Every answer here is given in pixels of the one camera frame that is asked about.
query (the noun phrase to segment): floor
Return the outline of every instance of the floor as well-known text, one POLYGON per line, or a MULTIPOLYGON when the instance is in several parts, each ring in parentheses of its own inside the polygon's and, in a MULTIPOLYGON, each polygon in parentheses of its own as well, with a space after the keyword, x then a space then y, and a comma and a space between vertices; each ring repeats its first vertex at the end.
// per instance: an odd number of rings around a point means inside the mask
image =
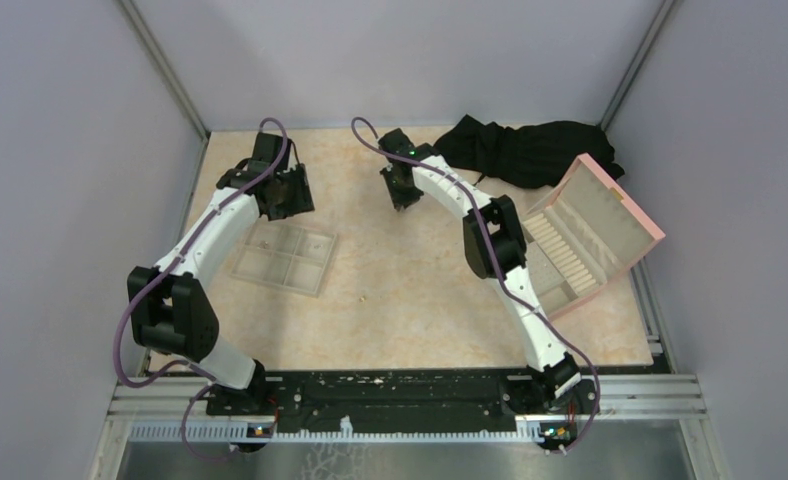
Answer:
MULTIPOLYGON (((419 144, 448 129, 404 131, 419 144)), ((349 129, 288 133, 307 167, 316 210, 282 222, 336 234, 331 267, 317 298, 280 291, 230 275, 239 245, 208 291, 221 335, 268 369, 523 365, 512 319, 465 262, 461 220, 430 197, 396 212, 379 175, 386 160, 360 145, 349 129)), ((217 179, 249 156, 254 141, 255 132, 212 134, 189 226, 217 179)), ((478 177, 460 173, 469 181, 478 177)), ((508 194, 519 212, 549 191, 525 191, 495 179, 479 188, 508 194)), ((628 278, 551 320, 596 365, 652 363, 628 278)), ((154 356, 153 366, 165 361, 154 356)))

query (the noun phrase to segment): open box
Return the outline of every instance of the open box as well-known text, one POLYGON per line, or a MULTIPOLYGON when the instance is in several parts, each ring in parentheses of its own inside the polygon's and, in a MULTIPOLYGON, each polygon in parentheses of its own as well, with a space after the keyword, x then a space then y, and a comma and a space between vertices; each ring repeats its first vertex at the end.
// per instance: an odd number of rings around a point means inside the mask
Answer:
POLYGON ((591 299, 665 237, 588 154, 521 225, 533 288, 551 318, 591 299))

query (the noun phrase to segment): table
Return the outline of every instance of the table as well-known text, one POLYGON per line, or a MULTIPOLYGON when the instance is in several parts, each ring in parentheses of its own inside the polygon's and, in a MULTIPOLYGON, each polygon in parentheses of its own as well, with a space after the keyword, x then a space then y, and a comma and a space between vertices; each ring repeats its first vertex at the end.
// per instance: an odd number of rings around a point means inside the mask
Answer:
MULTIPOLYGON (((415 144, 450 127, 404 131, 415 144)), ((366 138, 372 138, 363 130, 366 138)), ((230 275, 240 243, 208 290, 220 334, 268 369, 501 367, 524 364, 523 344, 497 294, 470 271, 461 220, 431 197, 396 212, 379 175, 386 160, 349 129, 290 130, 316 210, 281 220, 338 235, 319 297, 230 275)), ((215 132, 194 192, 190 227, 217 179, 252 151, 255 132, 215 132)), ((475 172, 459 171, 471 182, 475 172)), ((524 212, 549 187, 521 190, 486 178, 524 212)), ((647 336, 628 278, 553 323, 596 365, 649 365, 647 336)), ((166 362, 154 355, 152 366, 166 362)))

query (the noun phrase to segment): gray wall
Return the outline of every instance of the gray wall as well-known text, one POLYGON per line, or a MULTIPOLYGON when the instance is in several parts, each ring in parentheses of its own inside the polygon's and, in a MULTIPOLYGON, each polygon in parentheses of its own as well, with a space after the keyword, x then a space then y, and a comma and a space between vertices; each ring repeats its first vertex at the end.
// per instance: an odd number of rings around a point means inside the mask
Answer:
POLYGON ((788 1, 685 2, 609 134, 734 478, 788 478, 788 1))
POLYGON ((597 122, 660 0, 138 0, 213 130, 597 122))
POLYGON ((87 474, 126 275, 181 225, 199 140, 134 38, 110 0, 0 2, 2 479, 87 474))

